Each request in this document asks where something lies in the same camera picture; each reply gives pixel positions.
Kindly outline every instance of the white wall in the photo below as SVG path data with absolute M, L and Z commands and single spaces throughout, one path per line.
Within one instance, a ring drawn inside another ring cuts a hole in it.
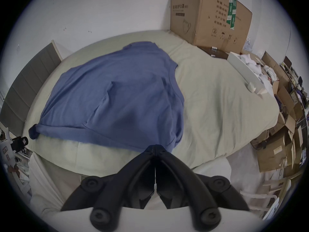
M 238 1 L 253 13 L 248 34 L 253 53 L 261 55 L 266 50 L 281 62 L 288 48 L 291 28 L 285 10 L 276 0 Z M 14 26 L 3 53 L 0 93 L 6 95 L 21 69 L 52 39 L 65 58 L 104 38 L 169 29 L 169 3 L 169 0 L 33 0 Z M 294 47 L 289 47 L 288 57 L 305 86 L 309 81 L 309 72 L 304 70 L 308 63 L 304 51 L 293 50 L 302 48 L 296 32 L 292 31 L 290 44 Z

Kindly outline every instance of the mattress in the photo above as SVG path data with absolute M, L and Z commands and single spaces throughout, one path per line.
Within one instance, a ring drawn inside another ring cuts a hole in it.
M 184 130 L 172 154 L 190 168 L 234 153 L 276 124 L 276 100 L 268 93 L 249 92 L 244 78 L 225 59 L 212 58 L 170 31 L 146 31 L 96 42 L 64 59 L 34 99 L 23 136 L 29 138 L 28 129 L 39 122 L 62 73 L 137 41 L 154 42 L 178 64 L 175 77 L 184 96 Z M 28 147 L 61 168 L 100 177 L 117 173 L 139 154 L 44 135 L 29 139 Z

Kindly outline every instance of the cable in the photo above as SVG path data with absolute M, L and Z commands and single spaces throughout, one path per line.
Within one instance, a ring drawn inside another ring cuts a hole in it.
M 268 138 L 269 138 L 269 129 L 267 129 L 267 135 L 266 135 L 265 140 L 262 140 L 262 141 L 266 141 Z M 251 142 L 250 142 L 250 144 L 251 144 L 252 148 L 255 149 L 255 150 L 260 150 L 260 149 L 263 148 L 263 146 L 262 146 L 261 148 L 257 149 L 257 148 L 255 148 L 255 147 L 253 146 L 253 144 L 252 144 Z

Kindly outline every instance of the screw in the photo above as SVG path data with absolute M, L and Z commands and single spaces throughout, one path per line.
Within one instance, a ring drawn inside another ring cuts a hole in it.
M 92 211 L 90 220 L 96 223 L 108 224 L 111 220 L 111 216 L 107 211 L 96 209 Z
M 208 224 L 208 225 L 214 225 L 220 222 L 221 215 L 218 209 L 209 208 L 202 212 L 200 218 L 201 218 L 202 223 Z
M 87 182 L 88 187 L 95 187 L 97 184 L 98 184 L 98 182 L 96 180 L 93 180 L 93 179 L 91 179 Z

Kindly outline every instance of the white blanket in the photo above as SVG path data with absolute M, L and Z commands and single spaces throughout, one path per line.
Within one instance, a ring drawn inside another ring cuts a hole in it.
M 212 58 L 170 31 L 147 31 L 99 41 L 66 58 L 33 101 L 23 136 L 29 137 L 28 129 L 39 122 L 62 73 L 136 41 L 156 43 L 178 64 L 175 76 L 184 96 L 184 131 L 172 153 L 190 168 L 234 153 L 276 124 L 279 114 L 276 100 L 268 93 L 249 92 L 244 78 L 226 60 Z M 100 177 L 117 173 L 138 154 L 44 135 L 29 139 L 28 147 L 59 167 Z

